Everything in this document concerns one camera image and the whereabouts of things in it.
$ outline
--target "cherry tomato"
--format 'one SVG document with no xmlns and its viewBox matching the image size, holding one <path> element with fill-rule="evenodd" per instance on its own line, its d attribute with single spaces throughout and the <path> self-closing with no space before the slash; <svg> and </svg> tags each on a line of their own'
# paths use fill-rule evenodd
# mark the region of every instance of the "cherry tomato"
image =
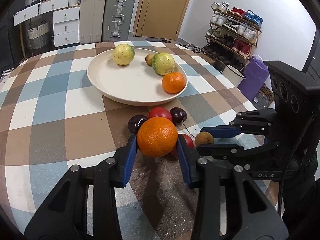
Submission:
<svg viewBox="0 0 320 240">
<path fill-rule="evenodd" d="M 169 119 L 172 122 L 172 115 L 167 109 L 163 107 L 156 107 L 152 109 L 148 115 L 148 118 L 151 118 L 151 117 L 164 117 Z"/>
<path fill-rule="evenodd" d="M 186 135 L 186 134 L 182 134 L 182 135 L 183 135 L 184 139 L 186 140 L 186 143 L 187 143 L 188 147 L 193 148 L 193 147 L 194 147 L 194 144 L 193 144 L 193 140 L 191 139 L 191 137 L 188 136 L 188 135 Z M 177 153 L 176 147 L 174 147 L 170 153 L 171 153 L 173 156 L 177 157 L 178 153 Z"/>
</svg>

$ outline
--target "beige round plate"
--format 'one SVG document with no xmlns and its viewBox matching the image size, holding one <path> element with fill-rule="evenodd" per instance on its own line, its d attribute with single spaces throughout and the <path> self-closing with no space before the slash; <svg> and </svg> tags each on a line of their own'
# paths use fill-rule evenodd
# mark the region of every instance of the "beige round plate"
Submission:
<svg viewBox="0 0 320 240">
<path fill-rule="evenodd" d="M 113 61 L 113 49 L 98 54 L 90 62 L 87 69 L 88 79 L 103 95 L 132 106 L 154 106 L 175 99 L 186 89 L 187 75 L 181 66 L 175 64 L 174 71 L 184 76 L 186 86 L 177 94 L 169 94 L 161 86 L 164 76 L 155 73 L 145 62 L 146 55 L 155 52 L 133 49 L 134 59 L 127 66 L 119 66 Z"/>
</svg>

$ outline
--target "silver bolt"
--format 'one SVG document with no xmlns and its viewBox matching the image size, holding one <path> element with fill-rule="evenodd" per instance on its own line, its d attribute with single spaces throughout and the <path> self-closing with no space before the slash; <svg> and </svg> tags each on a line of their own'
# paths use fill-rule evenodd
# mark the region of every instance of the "silver bolt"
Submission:
<svg viewBox="0 0 320 240">
<path fill-rule="evenodd" d="M 199 164 L 207 164 L 208 160 L 206 158 L 199 158 L 198 163 Z"/>
<path fill-rule="evenodd" d="M 80 169 L 80 166 L 77 165 L 77 164 L 72 165 L 72 166 L 70 167 L 70 170 L 71 170 L 71 171 L 79 171 L 79 169 Z"/>
<path fill-rule="evenodd" d="M 234 169 L 235 169 L 236 172 L 241 172 L 241 171 L 243 171 L 243 168 L 242 168 L 242 166 L 240 166 L 240 165 L 236 165 Z"/>
<path fill-rule="evenodd" d="M 116 159 L 113 158 L 113 157 L 109 157 L 108 159 L 106 159 L 106 162 L 107 162 L 108 164 L 113 164 L 113 163 L 116 162 Z"/>
</svg>

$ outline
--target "checkered tablecloth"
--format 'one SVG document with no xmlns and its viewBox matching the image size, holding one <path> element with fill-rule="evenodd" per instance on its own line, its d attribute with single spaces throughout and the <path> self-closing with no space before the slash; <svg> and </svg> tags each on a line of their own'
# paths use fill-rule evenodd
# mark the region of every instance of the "checkered tablecloth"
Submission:
<svg viewBox="0 0 320 240">
<path fill-rule="evenodd" d="M 0 204 L 23 233 L 37 208 L 73 164 L 89 167 L 112 156 L 127 142 L 128 120 L 152 107 L 129 106 L 102 96 L 86 69 L 99 53 L 122 42 L 80 45 L 44 53 L 23 62 L 0 83 Z M 228 124 L 253 105 L 215 68 L 172 43 L 133 41 L 134 47 L 169 52 L 188 76 L 188 87 L 163 107 L 181 107 L 185 125 L 196 135 L 204 126 Z M 184 127 L 177 127 L 186 133 Z M 215 143 L 245 148 L 263 138 L 241 134 Z M 257 181 L 276 205 L 278 184 Z M 116 189 L 123 239 L 189 239 L 197 193 L 183 183 L 177 161 L 137 153 L 130 183 Z M 221 209 L 225 212 L 225 203 Z M 92 204 L 88 205 L 92 233 Z M 225 233 L 221 216 L 220 231 Z"/>
</svg>

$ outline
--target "gray suitcase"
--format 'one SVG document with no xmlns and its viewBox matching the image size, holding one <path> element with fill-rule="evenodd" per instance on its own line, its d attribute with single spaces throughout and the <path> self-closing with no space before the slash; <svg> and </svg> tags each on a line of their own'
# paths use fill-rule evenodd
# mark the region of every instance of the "gray suitcase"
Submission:
<svg viewBox="0 0 320 240">
<path fill-rule="evenodd" d="M 105 1 L 81 0 L 79 16 L 80 44 L 101 42 Z"/>
<path fill-rule="evenodd" d="M 135 0 L 107 0 L 102 41 L 127 41 Z"/>
</svg>

